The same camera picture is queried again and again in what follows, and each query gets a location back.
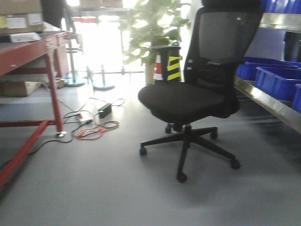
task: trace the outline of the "chair caster wheel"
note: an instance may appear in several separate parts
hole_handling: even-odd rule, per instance
[[[212,132],[212,133],[210,133],[210,137],[211,137],[213,140],[216,140],[216,139],[217,139],[217,132]]]
[[[142,148],[140,148],[140,156],[144,156],[144,155],[146,155],[147,154],[147,151],[146,151],[146,148],[145,147],[142,147]]]
[[[178,175],[177,175],[177,180],[178,180],[180,183],[184,183],[184,182],[187,180],[186,174],[184,174],[184,173],[178,173]]]
[[[238,160],[234,159],[234,160],[231,160],[231,168],[234,169],[234,170],[237,170],[240,168],[240,163]]]
[[[165,133],[171,134],[171,128],[169,126],[165,127]]]

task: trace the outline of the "label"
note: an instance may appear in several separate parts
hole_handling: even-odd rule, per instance
[[[27,28],[25,18],[7,18],[8,29]]]
[[[41,13],[28,13],[28,24],[35,25],[35,24],[42,24],[42,14]]]
[[[6,28],[6,27],[8,27],[6,16],[0,15],[0,28]]]

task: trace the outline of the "traffic cone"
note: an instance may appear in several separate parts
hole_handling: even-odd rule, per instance
[[[155,70],[155,74],[154,74],[154,80],[155,83],[163,80],[162,78],[162,67],[161,67],[161,57],[160,54],[157,52],[157,57],[156,57],[156,70]]]

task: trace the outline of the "chair base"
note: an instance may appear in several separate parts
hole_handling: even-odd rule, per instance
[[[210,137],[212,139],[217,139],[217,127],[209,127],[209,128],[202,128],[202,129],[191,129],[190,125],[186,125],[184,131],[170,134],[164,137],[159,137],[152,140],[147,140],[141,142],[140,148],[140,155],[144,156],[147,154],[147,150],[145,146],[148,145],[156,145],[156,144],[163,144],[169,143],[174,141],[183,141],[182,151],[177,171],[177,180],[180,183],[184,183],[187,180],[187,176],[183,173],[183,167],[187,155],[187,150],[190,148],[191,143],[195,143],[197,145],[203,146],[210,151],[213,151],[217,154],[220,154],[228,159],[230,159],[230,165],[232,169],[237,170],[240,168],[240,163],[236,159],[235,155],[225,151],[224,149],[220,148],[219,146],[207,141],[206,139],[200,137],[201,135],[210,133]]]

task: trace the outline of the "chair seat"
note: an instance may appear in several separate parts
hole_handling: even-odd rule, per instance
[[[224,96],[184,82],[165,82],[142,88],[139,100],[165,122],[189,124],[224,110]]]

